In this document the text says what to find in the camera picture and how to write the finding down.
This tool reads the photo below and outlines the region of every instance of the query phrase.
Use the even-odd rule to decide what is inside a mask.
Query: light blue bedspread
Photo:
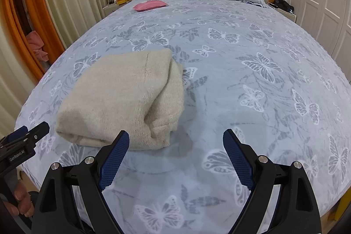
[[[23,106],[16,128],[42,121],[51,128],[37,154],[23,164],[36,185],[53,162],[78,164],[98,151],[54,132],[58,108],[77,78],[104,55],[169,48],[183,64],[185,89],[185,110],[171,146],[127,152],[104,191],[126,234],[228,233],[249,195],[224,152],[222,134],[228,128],[273,162],[302,162],[321,215],[332,207],[351,182],[351,87],[325,50],[271,8],[230,0],[164,0],[167,7],[134,11],[142,1],[86,32]],[[272,203],[262,230],[273,211]]]

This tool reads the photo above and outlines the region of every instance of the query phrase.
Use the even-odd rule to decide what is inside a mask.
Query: metal screw
[[[94,162],[94,157],[87,157],[84,160],[85,164],[91,164]]]
[[[264,164],[266,164],[268,162],[268,158],[266,156],[259,156],[258,160]]]
[[[302,168],[302,164],[300,162],[294,162],[294,167],[301,169]]]
[[[51,165],[51,169],[52,170],[56,170],[56,169],[58,169],[60,167],[60,164],[59,163],[53,163],[52,165]]]

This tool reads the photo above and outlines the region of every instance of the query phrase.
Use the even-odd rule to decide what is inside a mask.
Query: pink cloth
[[[150,10],[150,9],[159,8],[159,7],[165,7],[167,5],[168,4],[162,0],[148,0],[147,2],[142,2],[137,4],[133,8],[136,11],[144,11],[144,10]]]
[[[40,38],[39,34],[36,31],[32,31],[26,36],[26,38],[27,38],[29,47],[34,52],[36,58],[39,61],[47,62],[49,60],[49,57],[47,56],[47,52],[44,52],[41,49],[44,46],[44,42]]]

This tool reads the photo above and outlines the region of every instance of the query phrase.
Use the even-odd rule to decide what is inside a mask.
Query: human hand
[[[33,216],[34,206],[30,201],[30,195],[27,192],[27,188],[22,180],[18,181],[16,189],[14,191],[14,196],[18,201],[18,207],[15,207],[11,203],[4,201],[4,205],[11,215],[17,216],[19,214],[24,214],[25,217]]]

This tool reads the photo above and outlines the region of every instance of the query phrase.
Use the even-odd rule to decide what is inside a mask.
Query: beige towel
[[[100,58],[62,102],[56,132],[101,147],[126,130],[132,150],[169,146],[184,108],[182,67],[171,56],[162,49]]]

